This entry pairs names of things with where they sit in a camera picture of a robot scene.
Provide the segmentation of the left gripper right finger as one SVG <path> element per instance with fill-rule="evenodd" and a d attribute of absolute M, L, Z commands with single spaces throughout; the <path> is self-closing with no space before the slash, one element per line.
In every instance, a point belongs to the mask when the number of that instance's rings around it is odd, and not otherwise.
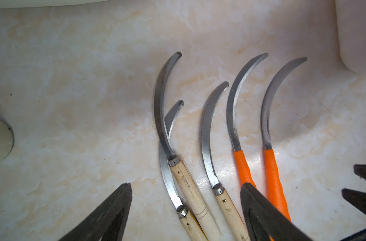
<path fill-rule="evenodd" d="M 252 241 L 309 241 L 252 184 L 245 183 L 240 191 L 241 206 Z"/>

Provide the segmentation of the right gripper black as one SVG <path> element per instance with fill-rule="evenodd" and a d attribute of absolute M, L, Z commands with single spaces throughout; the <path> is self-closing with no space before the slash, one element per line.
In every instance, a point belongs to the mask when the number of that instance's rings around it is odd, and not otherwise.
<path fill-rule="evenodd" d="M 354 165 L 354 173 L 366 180 L 366 165 Z M 366 193 L 352 189 L 342 189 L 343 198 L 366 215 Z M 366 241 L 366 229 L 355 233 L 341 241 Z"/>

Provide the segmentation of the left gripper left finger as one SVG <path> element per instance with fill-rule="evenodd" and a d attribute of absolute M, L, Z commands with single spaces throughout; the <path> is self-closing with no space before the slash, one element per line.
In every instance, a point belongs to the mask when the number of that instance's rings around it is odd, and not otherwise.
<path fill-rule="evenodd" d="M 120 241 L 132 202 L 130 183 L 120 185 L 62 241 Z"/>

